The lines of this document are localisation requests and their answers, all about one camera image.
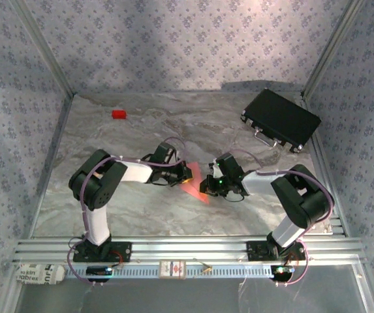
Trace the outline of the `pink square paper sheet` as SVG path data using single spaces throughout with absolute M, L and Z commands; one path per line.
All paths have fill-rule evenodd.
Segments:
M 200 192 L 200 183 L 202 182 L 202 174 L 198 162 L 187 163 L 187 167 L 192 171 L 193 178 L 180 184 L 182 191 L 190 194 L 192 197 L 209 204 L 208 195 Z

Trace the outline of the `small brass clip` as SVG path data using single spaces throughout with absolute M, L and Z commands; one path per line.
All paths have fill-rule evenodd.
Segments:
M 207 264 L 207 263 L 204 263 L 203 261 L 200 261 L 200 260 L 198 260 L 198 259 L 196 259 L 196 258 L 193 258 L 193 260 L 194 260 L 195 262 L 198 262 L 199 264 L 202 265 L 202 270 L 201 270 L 201 272 L 199 272 L 197 275 L 195 275 L 195 277 L 198 277 L 198 276 L 200 276 L 200 275 L 204 275 L 204 274 L 209 273 L 209 272 L 211 272 L 211 271 L 213 270 L 213 267 L 212 267 L 211 265 L 209 265 L 209 264 Z

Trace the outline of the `right black controller board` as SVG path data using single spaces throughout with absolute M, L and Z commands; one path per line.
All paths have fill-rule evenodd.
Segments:
M 288 283 L 295 272 L 295 268 L 290 265 L 272 265 L 272 280 L 274 282 Z

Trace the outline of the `black controller board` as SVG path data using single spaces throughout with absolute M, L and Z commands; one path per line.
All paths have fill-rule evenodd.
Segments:
M 89 266 L 86 269 L 86 276 L 90 282 L 107 282 L 112 274 L 113 269 L 109 266 Z
M 295 272 L 295 268 L 290 265 L 272 265 L 272 280 L 274 282 L 288 283 Z

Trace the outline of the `grey flat panel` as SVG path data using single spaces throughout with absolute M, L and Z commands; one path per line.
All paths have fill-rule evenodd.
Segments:
M 127 280 L 90 287 L 77 280 L 28 286 L 14 313 L 367 313 L 354 288 L 313 280 Z

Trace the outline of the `left black controller board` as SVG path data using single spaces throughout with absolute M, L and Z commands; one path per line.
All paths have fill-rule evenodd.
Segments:
M 86 276 L 90 282 L 107 282 L 112 274 L 113 269 L 109 266 L 89 266 L 86 269 Z

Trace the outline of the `white label tag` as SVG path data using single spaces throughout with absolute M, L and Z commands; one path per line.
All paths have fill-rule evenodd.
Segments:
M 32 285 L 56 285 L 65 278 L 65 268 L 54 264 L 22 263 L 15 271 L 16 281 Z

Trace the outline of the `aluminium mounting rail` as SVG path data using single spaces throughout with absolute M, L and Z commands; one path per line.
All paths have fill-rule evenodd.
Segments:
M 208 261 L 211 264 L 234 263 L 247 258 L 246 243 L 263 241 L 259 236 L 175 236 L 117 237 L 132 243 L 131 261 L 141 264 L 160 260 Z M 13 262 L 65 263 L 69 251 L 66 237 L 41 237 L 18 242 Z M 366 260 L 359 238 L 341 235 L 308 235 L 303 238 L 313 265 L 346 265 Z

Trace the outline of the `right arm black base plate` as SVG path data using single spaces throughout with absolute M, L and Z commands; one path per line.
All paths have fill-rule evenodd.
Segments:
M 281 247 L 268 241 L 246 242 L 249 261 L 304 261 L 306 260 L 303 244 L 294 242 L 288 247 Z

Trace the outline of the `small card on rail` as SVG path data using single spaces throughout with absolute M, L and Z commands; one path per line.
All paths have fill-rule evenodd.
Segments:
M 159 262 L 159 278 L 186 279 L 186 264 L 187 262 L 185 260 L 161 260 Z

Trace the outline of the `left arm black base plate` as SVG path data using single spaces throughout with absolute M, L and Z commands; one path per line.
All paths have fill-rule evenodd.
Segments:
M 85 241 L 76 246 L 73 262 L 79 263 L 127 263 L 131 259 L 132 243 L 130 242 L 104 242 L 96 246 Z

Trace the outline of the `aluminium table side rail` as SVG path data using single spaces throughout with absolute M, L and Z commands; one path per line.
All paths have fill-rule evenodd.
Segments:
M 334 199 L 334 208 L 329 217 L 333 236 L 348 237 L 347 222 L 343 214 L 343 208 L 337 192 L 337 187 L 330 169 L 326 151 L 322 144 L 320 127 L 313 133 L 308 142 L 311 158 L 319 181 L 328 189 Z
M 48 146 L 48 153 L 47 157 L 44 160 L 44 164 L 41 171 L 41 177 L 37 183 L 36 187 L 36 194 L 35 199 L 32 203 L 32 211 L 31 215 L 28 218 L 28 221 L 31 222 L 30 227 L 28 229 L 27 235 L 25 236 L 26 239 L 32 239 L 33 233 L 35 231 L 37 220 L 39 217 L 39 212 L 41 205 L 43 203 L 45 193 L 48 187 L 48 183 L 54 168 L 54 160 L 57 155 L 57 151 L 59 149 L 59 144 L 61 142 L 61 137 L 63 134 L 63 131 L 65 129 L 65 125 L 67 123 L 67 119 L 69 116 L 70 108 L 72 106 L 72 101 L 74 99 L 74 95 L 66 96 L 63 101 L 63 106 L 61 109 L 61 112 L 59 114 L 59 119 L 56 124 L 54 133 L 51 137 L 50 144 Z

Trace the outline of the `aluminium frame post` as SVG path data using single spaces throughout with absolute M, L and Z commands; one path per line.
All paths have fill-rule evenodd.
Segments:
M 325 75 L 329 65 L 333 61 L 340 45 L 343 43 L 347 33 L 354 25 L 357 16 L 366 0 L 348 0 L 346 7 L 336 22 L 335 28 L 330 35 L 313 71 L 311 72 L 304 88 L 302 89 L 302 99 L 308 103 L 315 93 L 315 89 Z
M 67 98 L 73 98 L 74 91 L 70 86 L 65 73 L 57 62 L 52 49 L 49 47 L 48 42 L 44 38 L 42 31 L 33 17 L 30 9 L 28 8 L 25 0 L 8 0 L 13 7 L 14 11 L 17 13 L 24 28 L 28 32 L 31 40 L 35 44 L 37 50 L 39 51 L 41 57 L 49 68 L 52 76 L 54 77 L 57 84 L 60 86 L 62 91 L 66 94 Z

